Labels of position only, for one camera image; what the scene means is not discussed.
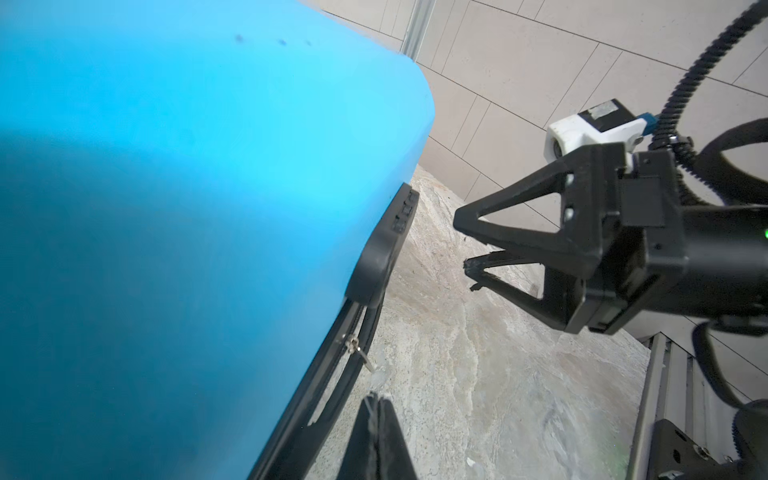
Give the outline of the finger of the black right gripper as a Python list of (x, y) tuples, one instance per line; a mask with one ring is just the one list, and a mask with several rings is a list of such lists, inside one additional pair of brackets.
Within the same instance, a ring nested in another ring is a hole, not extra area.
[(533, 261), (508, 251), (495, 251), (466, 259), (463, 268), (475, 282), (472, 291), (487, 288), (554, 330), (580, 332), (585, 327), (585, 304), (584, 298), (578, 296), (575, 277), (545, 267), (542, 296), (538, 298), (491, 272), (497, 267), (528, 264)]
[[(516, 183), (456, 210), (454, 228), (477, 241), (565, 274), (589, 278), (619, 229), (621, 143), (587, 145)], [(559, 201), (560, 219), (514, 223), (542, 197)]]

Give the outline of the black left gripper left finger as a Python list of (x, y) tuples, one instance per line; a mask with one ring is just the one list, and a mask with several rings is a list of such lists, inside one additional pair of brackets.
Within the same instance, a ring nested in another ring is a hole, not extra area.
[(377, 479), (377, 442), (378, 395), (371, 392), (360, 403), (337, 479)]

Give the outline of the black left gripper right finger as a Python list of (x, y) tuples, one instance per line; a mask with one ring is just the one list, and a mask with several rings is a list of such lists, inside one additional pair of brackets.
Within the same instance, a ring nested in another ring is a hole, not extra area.
[(387, 398), (380, 398), (377, 408), (377, 478), (416, 480), (417, 474), (393, 403)]

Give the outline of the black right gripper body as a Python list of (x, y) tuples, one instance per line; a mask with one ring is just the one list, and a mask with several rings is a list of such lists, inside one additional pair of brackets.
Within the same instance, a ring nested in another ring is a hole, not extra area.
[(683, 206), (673, 163), (579, 149), (563, 182), (563, 231), (589, 240), (588, 268), (563, 295), (567, 332), (613, 334), (644, 310), (767, 332), (767, 209)]

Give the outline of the blue suitcase black lining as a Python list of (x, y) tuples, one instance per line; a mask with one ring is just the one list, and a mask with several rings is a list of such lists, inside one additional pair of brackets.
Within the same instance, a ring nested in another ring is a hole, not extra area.
[(2, 477), (302, 478), (434, 117), (298, 1), (3, 2)]

